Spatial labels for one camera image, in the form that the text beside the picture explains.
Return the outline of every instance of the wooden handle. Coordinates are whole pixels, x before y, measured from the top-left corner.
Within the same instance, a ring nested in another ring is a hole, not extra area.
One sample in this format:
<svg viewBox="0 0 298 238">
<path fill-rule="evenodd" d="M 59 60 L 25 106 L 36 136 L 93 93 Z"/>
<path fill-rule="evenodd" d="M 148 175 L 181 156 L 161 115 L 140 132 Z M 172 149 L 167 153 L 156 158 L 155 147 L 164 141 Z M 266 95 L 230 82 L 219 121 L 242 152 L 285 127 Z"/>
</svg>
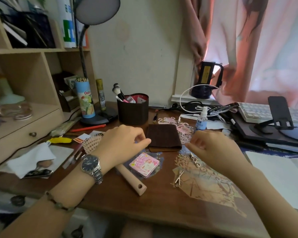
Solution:
<svg viewBox="0 0 298 238">
<path fill-rule="evenodd" d="M 121 173 L 121 175 L 127 180 L 127 182 L 134 188 L 134 190 L 141 196 L 147 189 L 136 176 L 134 176 L 125 166 L 119 164 L 116 169 Z"/>
</svg>

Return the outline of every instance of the silver metal watch band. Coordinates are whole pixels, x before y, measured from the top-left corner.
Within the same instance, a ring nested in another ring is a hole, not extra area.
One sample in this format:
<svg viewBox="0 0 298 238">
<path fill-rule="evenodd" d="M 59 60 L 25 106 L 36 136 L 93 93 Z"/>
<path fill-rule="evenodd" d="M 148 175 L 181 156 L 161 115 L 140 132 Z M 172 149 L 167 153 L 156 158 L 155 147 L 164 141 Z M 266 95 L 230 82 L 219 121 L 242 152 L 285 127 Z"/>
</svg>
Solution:
<svg viewBox="0 0 298 238">
<path fill-rule="evenodd" d="M 93 177 L 94 177 L 97 185 L 99 185 L 103 182 L 103 175 L 100 170 L 95 170 L 93 172 Z"/>
</svg>

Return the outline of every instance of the bracelet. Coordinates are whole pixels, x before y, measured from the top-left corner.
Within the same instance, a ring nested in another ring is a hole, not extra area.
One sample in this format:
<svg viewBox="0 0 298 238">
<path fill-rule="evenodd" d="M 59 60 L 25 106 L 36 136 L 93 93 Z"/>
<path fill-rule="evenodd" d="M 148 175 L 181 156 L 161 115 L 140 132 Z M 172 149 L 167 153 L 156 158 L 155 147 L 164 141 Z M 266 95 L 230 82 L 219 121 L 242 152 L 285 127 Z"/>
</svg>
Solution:
<svg viewBox="0 0 298 238">
<path fill-rule="evenodd" d="M 47 198 L 48 198 L 48 201 L 52 201 L 52 203 L 54 204 L 54 207 L 56 208 L 56 209 L 62 209 L 62 210 L 65 210 L 65 211 L 67 211 L 67 212 L 71 212 L 71 211 L 73 211 L 73 210 L 75 210 L 81 203 L 82 203 L 82 201 L 84 200 L 82 200 L 78 205 L 76 205 L 75 207 L 69 207 L 69 208 L 66 208 L 66 207 L 64 207 L 63 206 L 63 204 L 62 203 L 60 203 L 60 202 L 56 202 L 55 200 L 54 200 L 54 197 L 49 193 L 49 192 L 45 192 L 45 194 L 46 194 L 46 196 L 47 196 Z"/>
</svg>

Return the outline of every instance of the person's left hand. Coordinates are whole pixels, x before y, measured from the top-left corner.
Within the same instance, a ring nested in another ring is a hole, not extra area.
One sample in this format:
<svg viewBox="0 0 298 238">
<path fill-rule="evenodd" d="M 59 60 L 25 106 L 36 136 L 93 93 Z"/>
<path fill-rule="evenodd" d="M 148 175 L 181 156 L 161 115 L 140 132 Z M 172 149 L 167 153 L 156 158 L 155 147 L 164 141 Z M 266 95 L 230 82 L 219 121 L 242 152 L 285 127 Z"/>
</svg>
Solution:
<svg viewBox="0 0 298 238">
<path fill-rule="evenodd" d="M 110 168 L 113 168 L 132 158 L 150 143 L 151 139 L 146 139 L 142 128 L 120 125 L 104 134 L 92 154 L 100 160 L 106 159 Z"/>
</svg>

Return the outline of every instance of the pink curtain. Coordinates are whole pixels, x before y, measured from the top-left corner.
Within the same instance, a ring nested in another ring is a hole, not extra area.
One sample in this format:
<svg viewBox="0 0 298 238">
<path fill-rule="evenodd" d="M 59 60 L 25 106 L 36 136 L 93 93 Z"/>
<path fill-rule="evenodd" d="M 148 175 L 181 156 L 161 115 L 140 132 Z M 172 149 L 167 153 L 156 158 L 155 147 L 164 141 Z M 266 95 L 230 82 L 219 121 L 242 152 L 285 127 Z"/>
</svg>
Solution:
<svg viewBox="0 0 298 238">
<path fill-rule="evenodd" d="M 225 67 L 213 92 L 219 103 L 284 96 L 298 108 L 298 0 L 184 0 L 184 7 L 196 63 Z"/>
</svg>

